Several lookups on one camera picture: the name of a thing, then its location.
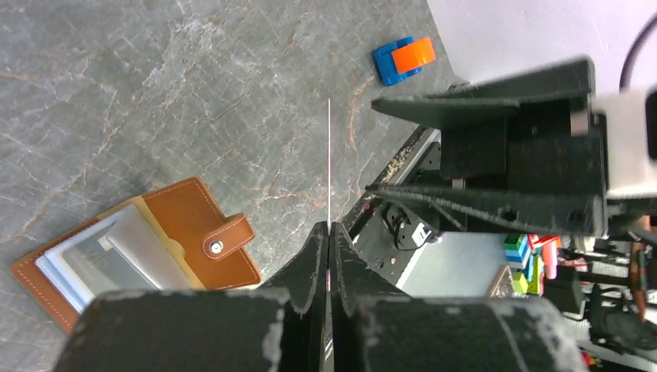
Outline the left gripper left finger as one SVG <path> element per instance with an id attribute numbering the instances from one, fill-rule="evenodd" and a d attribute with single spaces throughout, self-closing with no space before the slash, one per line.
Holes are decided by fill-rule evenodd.
<path id="1" fill-rule="evenodd" d="M 315 223 L 299 252 L 261 288 L 277 309 L 261 342 L 259 371 L 322 371 L 329 227 Z"/>

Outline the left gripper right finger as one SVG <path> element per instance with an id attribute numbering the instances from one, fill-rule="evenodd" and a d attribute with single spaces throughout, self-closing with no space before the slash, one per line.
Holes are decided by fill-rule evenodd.
<path id="1" fill-rule="evenodd" d="M 373 311 L 410 296 L 369 266 L 340 222 L 331 224 L 328 254 L 334 370 L 370 371 L 370 350 L 380 341 Z"/>

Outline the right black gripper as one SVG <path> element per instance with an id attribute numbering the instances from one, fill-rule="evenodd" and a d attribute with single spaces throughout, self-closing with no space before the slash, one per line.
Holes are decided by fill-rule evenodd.
<path id="1" fill-rule="evenodd" d="M 441 175 L 468 189 L 371 184 L 366 190 L 431 206 L 461 231 L 451 211 L 529 233 L 602 236 L 607 186 L 603 140 L 589 108 L 593 77 L 592 61 L 578 57 L 457 88 L 449 98 L 377 98 L 371 107 L 379 113 L 444 129 Z"/>

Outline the brown leather card holder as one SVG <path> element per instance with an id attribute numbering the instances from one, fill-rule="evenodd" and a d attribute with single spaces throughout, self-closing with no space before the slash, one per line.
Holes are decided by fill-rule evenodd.
<path id="1" fill-rule="evenodd" d="M 223 214 L 202 180 L 190 177 L 121 204 L 135 205 L 164 247 L 191 279 L 194 288 L 228 290 L 259 284 L 260 270 L 246 251 L 254 232 L 242 213 Z M 105 222 L 119 205 L 28 253 L 12 265 L 12 274 L 69 333 L 79 314 L 37 268 L 36 261 L 58 243 Z"/>

